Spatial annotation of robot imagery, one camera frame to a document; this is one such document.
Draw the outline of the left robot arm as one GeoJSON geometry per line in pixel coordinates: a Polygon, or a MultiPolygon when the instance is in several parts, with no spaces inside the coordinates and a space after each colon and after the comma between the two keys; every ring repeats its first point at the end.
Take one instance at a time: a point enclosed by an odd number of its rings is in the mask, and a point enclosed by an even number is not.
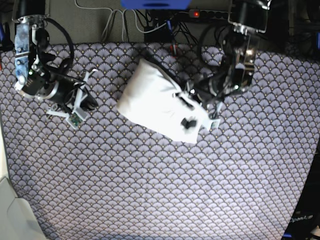
{"type": "Polygon", "coordinates": [[[205,61],[202,47],[211,29],[219,25],[212,23],[200,35],[196,53],[199,61],[213,71],[211,76],[189,83],[189,94],[204,109],[218,104],[226,97],[242,95],[249,90],[255,72],[255,59],[260,41],[265,33],[271,6],[269,0],[232,0],[228,10],[227,33],[217,37],[216,44],[223,50],[221,63],[214,66],[205,61]]]}

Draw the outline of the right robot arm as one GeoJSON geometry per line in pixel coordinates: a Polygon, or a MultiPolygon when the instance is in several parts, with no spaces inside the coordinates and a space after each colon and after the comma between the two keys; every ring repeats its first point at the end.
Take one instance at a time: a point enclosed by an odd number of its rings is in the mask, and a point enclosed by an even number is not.
{"type": "Polygon", "coordinates": [[[28,98],[51,101],[68,114],[74,108],[85,112],[95,110],[98,103],[87,90],[85,80],[67,75],[75,58],[74,44],[69,33],[47,16],[45,1],[14,1],[12,20],[15,22],[16,91],[28,98]],[[50,44],[47,23],[64,35],[69,47],[69,56],[58,67],[48,64],[56,56],[46,52],[50,44]]]}

